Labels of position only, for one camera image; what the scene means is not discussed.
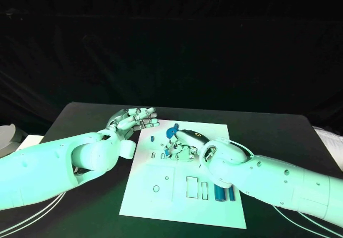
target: black table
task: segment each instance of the black table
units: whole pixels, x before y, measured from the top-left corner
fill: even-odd
[[[113,114],[137,106],[71,103],[65,107],[42,142],[58,140],[104,129]],[[339,166],[329,154],[306,117],[158,108],[159,119],[227,124],[231,139],[244,144],[256,154],[279,158],[319,173],[342,177]],[[139,141],[140,133],[132,137]],[[28,228],[9,237],[107,238],[107,237],[313,237],[279,214],[271,205],[241,194],[247,230],[192,223],[120,216],[120,207],[133,160],[120,158],[104,176],[67,192],[51,213]],[[26,207],[0,211],[0,230],[36,213],[52,200]],[[316,227],[293,211],[281,209],[300,225],[333,235]],[[316,219],[342,232],[330,223]]]

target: white paper sheet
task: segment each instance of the white paper sheet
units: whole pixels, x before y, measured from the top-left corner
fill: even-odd
[[[215,185],[202,173],[199,159],[192,162],[162,159],[169,142],[166,131],[176,123],[181,130],[194,130],[211,140],[230,138],[227,125],[186,121],[160,120],[159,127],[142,131],[120,215],[247,229],[240,190],[234,188],[235,202],[230,200],[228,190],[227,201],[218,202]],[[186,197],[186,177],[198,178],[198,198]],[[202,199],[204,182],[208,200]]]

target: white cable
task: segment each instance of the white cable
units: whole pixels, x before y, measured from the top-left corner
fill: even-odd
[[[299,212],[300,215],[310,221],[313,222],[319,227],[322,227],[323,229],[326,229],[329,232],[332,232],[335,235],[338,235],[339,237],[343,238],[343,235],[341,235],[338,232],[332,231],[329,228],[326,228],[323,225],[320,225],[310,217],[307,217],[302,212]]]
[[[234,140],[231,140],[231,142],[237,145],[240,145],[244,149],[247,149],[248,153],[251,154],[251,156],[254,156],[254,153],[251,152],[251,150],[244,146],[241,145],[238,142],[235,142]]]
[[[55,205],[52,206],[52,208],[47,211],[47,213],[45,213],[34,222],[31,222],[28,225],[25,225],[25,226],[21,227],[19,229],[16,229],[13,232],[11,232],[11,233],[8,233],[6,235],[0,236],[0,238],[3,238],[3,237],[6,237],[8,235],[13,234],[15,232],[21,231],[21,230],[22,230],[23,228],[26,228],[32,223],[35,223],[35,222],[48,214],[48,212],[55,208],[55,206],[57,206],[58,203],[61,202],[61,200],[62,200],[65,194],[67,194],[67,193],[64,192],[64,193],[62,193],[62,196],[61,196],[58,202],[55,203]]]
[[[279,210],[277,208],[276,208],[276,210],[277,210],[279,213],[283,215],[283,217],[284,217],[293,224],[296,224],[300,228],[303,228],[305,230],[307,230],[309,232],[317,234],[319,236],[322,236],[322,237],[325,237],[325,238],[330,238],[330,237],[328,237],[326,235],[323,235],[323,234],[320,234],[320,233],[312,231],[310,229],[305,228],[303,226],[300,226],[300,225],[280,212],[280,210]]]
[[[31,216],[25,221],[22,221],[21,223],[18,223],[15,226],[12,226],[11,228],[8,228],[6,230],[0,231],[0,234],[3,234],[5,232],[8,232],[9,230],[12,230],[13,228],[16,228],[18,226],[21,226],[23,223],[26,223],[32,218],[35,218],[51,206],[52,204],[57,202],[57,200],[61,198],[62,193],[58,195],[58,197],[55,198],[55,200],[51,202],[51,204],[42,209],[42,211],[39,211],[34,216]]]

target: black curtain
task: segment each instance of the black curtain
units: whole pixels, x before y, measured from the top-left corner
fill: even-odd
[[[343,133],[343,22],[274,1],[2,3],[0,123],[70,102],[303,114]]]

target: robotic arm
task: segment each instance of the robotic arm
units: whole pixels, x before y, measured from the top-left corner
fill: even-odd
[[[166,146],[170,159],[192,161],[212,182],[266,203],[310,214],[343,227],[343,180],[319,174],[279,159],[245,155],[227,138],[209,140],[201,133],[181,130]]]
[[[134,131],[159,126],[156,109],[121,110],[107,127],[28,147],[0,159],[0,210],[55,197],[113,169],[119,156],[132,159]]]

